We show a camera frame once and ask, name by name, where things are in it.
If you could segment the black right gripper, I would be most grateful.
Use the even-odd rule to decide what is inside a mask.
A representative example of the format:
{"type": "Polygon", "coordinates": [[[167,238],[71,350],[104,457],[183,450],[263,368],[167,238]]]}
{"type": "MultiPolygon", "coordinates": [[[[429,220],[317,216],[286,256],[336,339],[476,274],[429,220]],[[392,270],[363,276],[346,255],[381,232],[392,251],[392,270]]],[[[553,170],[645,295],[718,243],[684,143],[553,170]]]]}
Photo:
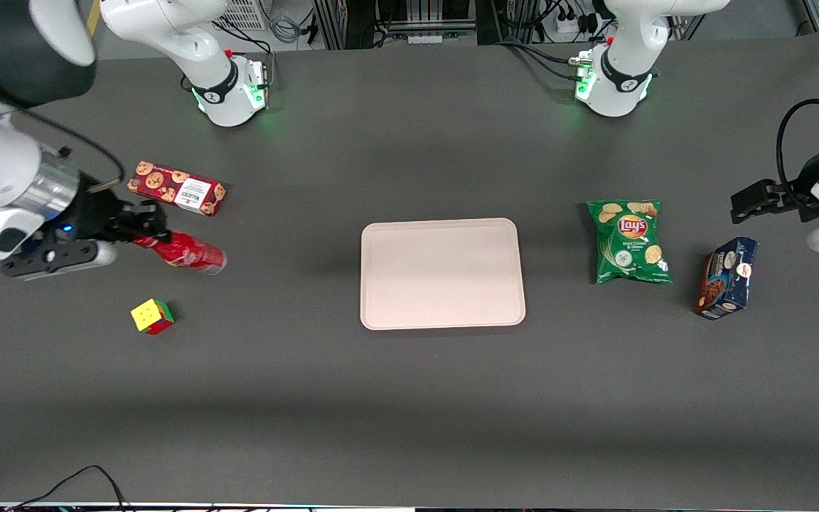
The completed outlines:
{"type": "Polygon", "coordinates": [[[111,189],[91,193],[88,188],[100,182],[87,175],[79,175],[79,189],[71,204],[48,221],[48,236],[56,240],[103,240],[134,244],[169,243],[170,231],[157,233],[136,229],[166,229],[166,213],[156,201],[130,203],[120,200],[111,189]],[[120,218],[127,217],[133,229],[117,227],[120,218]]]}

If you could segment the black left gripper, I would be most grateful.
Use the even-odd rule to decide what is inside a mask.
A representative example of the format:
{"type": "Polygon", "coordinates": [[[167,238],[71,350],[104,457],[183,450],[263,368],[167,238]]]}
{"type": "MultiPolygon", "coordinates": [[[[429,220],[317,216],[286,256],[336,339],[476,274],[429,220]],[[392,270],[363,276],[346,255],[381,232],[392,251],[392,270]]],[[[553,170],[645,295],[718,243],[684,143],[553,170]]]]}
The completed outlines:
{"type": "Polygon", "coordinates": [[[731,195],[731,214],[737,215],[737,225],[794,211],[802,221],[819,218],[819,200],[813,195],[813,185],[819,181],[819,153],[805,162],[794,179],[787,179],[782,146],[777,146],[776,156],[779,185],[773,179],[761,179],[731,195]]]}

